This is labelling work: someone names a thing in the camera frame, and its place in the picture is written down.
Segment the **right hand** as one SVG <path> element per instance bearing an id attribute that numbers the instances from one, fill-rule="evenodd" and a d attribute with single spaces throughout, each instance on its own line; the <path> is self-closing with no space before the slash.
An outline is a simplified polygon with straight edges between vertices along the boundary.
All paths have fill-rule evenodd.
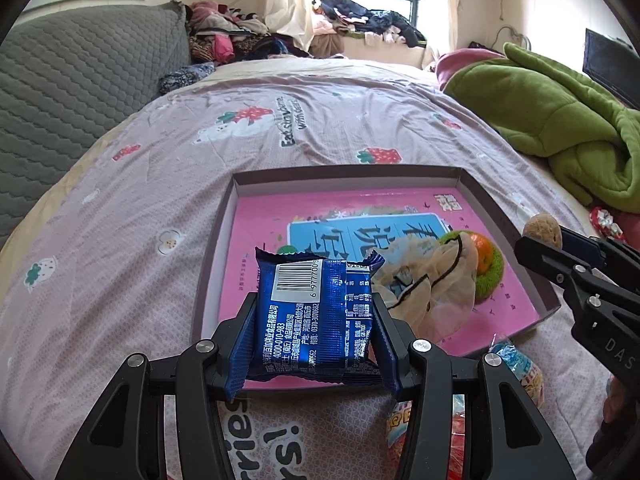
<path id="1" fill-rule="evenodd" d="M 606 389 L 606 399 L 603 403 L 603 421 L 606 424 L 614 422 L 629 402 L 629 390 L 616 378 L 612 377 Z"/>

